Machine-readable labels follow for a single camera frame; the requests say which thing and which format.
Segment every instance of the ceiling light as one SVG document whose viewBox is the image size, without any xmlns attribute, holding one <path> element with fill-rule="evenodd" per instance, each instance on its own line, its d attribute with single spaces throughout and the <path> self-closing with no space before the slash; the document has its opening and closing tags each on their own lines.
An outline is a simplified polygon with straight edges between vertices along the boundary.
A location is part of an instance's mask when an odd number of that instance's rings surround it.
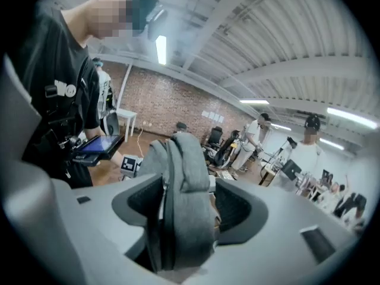
<svg viewBox="0 0 380 285">
<path fill-rule="evenodd" d="M 339 150 L 344 150 L 344 147 L 342 145 L 338 145 L 338 144 L 336 144 L 334 142 L 325 140 L 323 138 L 320 138 L 319 140 L 322 141 L 325 144 L 328 144 L 328 145 L 332 146 L 332 147 L 338 148 Z"/>
<path fill-rule="evenodd" d="M 359 124 L 362 124 L 364 126 L 371 128 L 371 129 L 376 129 L 378 127 L 378 124 L 374 121 L 370 121 L 369 119 L 366 119 L 366 118 L 361 117 L 361 116 L 357 116 L 355 114 L 351 114 L 351 113 L 343 112 L 341 110 L 333 109 L 331 107 L 327 108 L 327 113 L 333 114 L 333 115 L 336 115 L 339 117 L 343 117 L 343 118 L 349 119 L 351 121 L 355 121 Z"/>
<path fill-rule="evenodd" d="M 241 100 L 241 103 L 255 103 L 257 105 L 268 105 L 266 100 Z"/>
<path fill-rule="evenodd" d="M 288 128 L 287 126 L 280 126 L 280 125 L 276 125 L 275 123 L 271 123 L 271 125 L 273 127 L 275 127 L 276 129 L 284 129 L 284 130 L 287 130 L 287 131 L 291 131 L 292 129 Z"/>
<path fill-rule="evenodd" d="M 159 64 L 166 65 L 166 37 L 160 35 L 156 39 L 157 58 Z"/>
</svg>

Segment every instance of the white ceiling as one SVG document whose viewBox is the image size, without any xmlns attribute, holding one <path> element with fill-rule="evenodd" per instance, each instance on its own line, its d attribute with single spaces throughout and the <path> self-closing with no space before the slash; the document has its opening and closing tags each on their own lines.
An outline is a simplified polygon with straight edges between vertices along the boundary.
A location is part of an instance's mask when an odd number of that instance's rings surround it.
<svg viewBox="0 0 380 285">
<path fill-rule="evenodd" d="M 71 8 L 86 0 L 43 0 Z M 134 62 L 181 79 L 256 116 L 302 132 L 305 112 L 324 116 L 325 138 L 348 151 L 371 133 L 327 107 L 380 123 L 379 72 L 371 45 L 340 0 L 160 0 L 169 12 L 167 65 L 144 36 L 92 39 L 103 59 Z M 239 99 L 266 99 L 247 106 Z"/>
</svg>

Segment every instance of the brick wall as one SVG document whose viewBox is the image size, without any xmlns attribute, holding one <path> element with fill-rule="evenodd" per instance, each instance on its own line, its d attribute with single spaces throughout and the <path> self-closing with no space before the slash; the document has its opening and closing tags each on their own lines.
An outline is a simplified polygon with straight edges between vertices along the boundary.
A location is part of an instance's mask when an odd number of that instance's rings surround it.
<svg viewBox="0 0 380 285">
<path fill-rule="evenodd" d="M 104 62 L 103 70 L 112 78 L 116 98 L 127 67 L 114 62 Z M 238 108 L 211 94 L 174 78 L 146 69 L 132 67 L 120 107 L 137 112 L 136 127 L 143 121 L 152 123 L 147 131 L 171 135 L 177 122 L 184 122 L 188 131 L 201 141 L 211 128 L 220 126 L 223 138 L 231 131 L 241 129 L 253 118 Z M 223 123 L 203 117 L 202 111 L 214 112 L 224 117 Z"/>
</svg>

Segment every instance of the black office chair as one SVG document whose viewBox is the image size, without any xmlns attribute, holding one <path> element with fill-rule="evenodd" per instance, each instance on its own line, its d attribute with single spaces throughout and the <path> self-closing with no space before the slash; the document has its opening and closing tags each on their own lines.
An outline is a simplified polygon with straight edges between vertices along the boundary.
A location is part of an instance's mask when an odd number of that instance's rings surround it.
<svg viewBox="0 0 380 285">
<path fill-rule="evenodd" d="M 215 156 L 213 158 L 211 157 L 205 157 L 205 158 L 209 160 L 210 163 L 214 165 L 215 167 L 225 167 L 225 164 L 228 164 L 230 160 L 230 155 L 232 151 L 230 146 L 234 142 L 234 140 L 239 137 L 239 132 L 240 132 L 239 130 L 232 131 L 230 138 L 227 139 L 226 142 L 220 147 L 218 152 L 216 152 Z"/>
<path fill-rule="evenodd" d="M 216 126 L 215 128 L 211 129 L 211 134 L 208 139 L 208 144 L 211 148 L 217 150 L 220 148 L 220 138 L 223 135 L 223 130 L 221 127 Z"/>
</svg>

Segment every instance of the cable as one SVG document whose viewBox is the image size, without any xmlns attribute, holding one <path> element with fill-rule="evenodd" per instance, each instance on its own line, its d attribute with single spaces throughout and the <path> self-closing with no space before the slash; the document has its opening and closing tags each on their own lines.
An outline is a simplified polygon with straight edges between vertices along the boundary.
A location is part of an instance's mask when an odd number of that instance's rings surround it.
<svg viewBox="0 0 380 285">
<path fill-rule="evenodd" d="M 141 153 L 142 158 L 144 158 L 144 155 L 143 155 L 143 152 L 141 151 L 139 140 L 140 140 L 141 133 L 143 133 L 143 130 L 144 130 L 144 127 L 141 128 L 141 132 L 140 132 L 140 134 L 138 134 L 138 137 L 137 137 L 137 145 L 138 145 L 138 148 L 140 149 L 140 153 Z"/>
</svg>

